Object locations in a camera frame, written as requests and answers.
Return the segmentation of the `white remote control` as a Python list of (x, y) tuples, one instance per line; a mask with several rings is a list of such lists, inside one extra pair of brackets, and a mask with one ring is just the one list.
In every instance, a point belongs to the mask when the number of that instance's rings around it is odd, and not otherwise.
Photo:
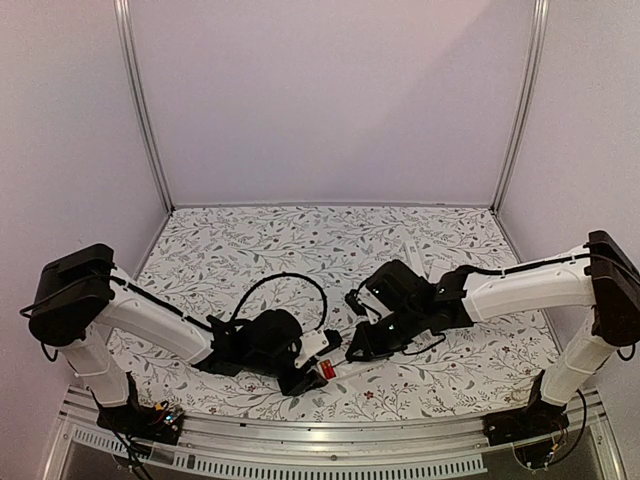
[[(322, 368), (320, 367), (320, 363), (317, 366), (317, 369), (319, 371), (319, 373), (325, 378), (323, 372), (322, 372)], [(344, 379), (348, 379), (351, 377), (355, 377), (361, 374), (365, 374), (377, 369), (380, 369), (382, 367), (384, 367), (386, 365), (387, 361), (386, 360), (382, 360), (382, 361), (375, 361), (375, 362), (366, 362), (366, 363), (358, 363), (358, 362), (352, 362), (350, 365), (343, 365), (340, 367), (334, 367), (336, 376), (334, 378), (331, 379), (326, 379), (327, 381), (332, 381), (332, 380), (344, 380)]]

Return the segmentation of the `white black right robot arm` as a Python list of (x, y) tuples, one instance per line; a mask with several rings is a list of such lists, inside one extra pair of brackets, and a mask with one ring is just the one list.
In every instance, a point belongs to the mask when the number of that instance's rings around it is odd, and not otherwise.
[(464, 265), (435, 283), (393, 260), (364, 286), (389, 313), (357, 325), (346, 353), (350, 362), (388, 358), (423, 332), (438, 335), (512, 313), (588, 308), (581, 329), (541, 374), (532, 402), (518, 412), (517, 427), (527, 436), (552, 424), (555, 408), (565, 406), (616, 350), (639, 341), (639, 271), (602, 230), (555, 257), (502, 270)]

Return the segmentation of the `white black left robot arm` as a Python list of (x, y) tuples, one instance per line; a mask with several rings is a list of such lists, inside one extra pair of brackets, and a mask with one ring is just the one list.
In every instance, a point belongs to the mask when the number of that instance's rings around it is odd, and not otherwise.
[(136, 387), (99, 338), (98, 324), (134, 334), (208, 374), (273, 377), (286, 396), (325, 385), (316, 363), (340, 345), (337, 331), (323, 325), (304, 331), (283, 309), (253, 320), (199, 320), (136, 285), (113, 255), (107, 245), (94, 244), (50, 262), (33, 303), (19, 313), (32, 336), (64, 356), (126, 433), (141, 433), (149, 415), (133, 400)]

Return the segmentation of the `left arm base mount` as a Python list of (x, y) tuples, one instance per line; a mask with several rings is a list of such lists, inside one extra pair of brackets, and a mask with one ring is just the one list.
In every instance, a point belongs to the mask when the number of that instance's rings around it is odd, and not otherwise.
[(179, 407), (149, 407), (136, 399), (125, 405), (104, 407), (99, 411), (97, 425), (118, 435), (155, 443), (177, 445), (181, 436), (184, 411)]

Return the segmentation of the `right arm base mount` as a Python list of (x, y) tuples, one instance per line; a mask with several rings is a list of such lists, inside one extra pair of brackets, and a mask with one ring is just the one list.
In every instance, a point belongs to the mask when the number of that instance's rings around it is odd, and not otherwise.
[(550, 466), (565, 440), (569, 420), (564, 407), (544, 402), (487, 414), (483, 434), (491, 446), (511, 444), (516, 461), (529, 470)]

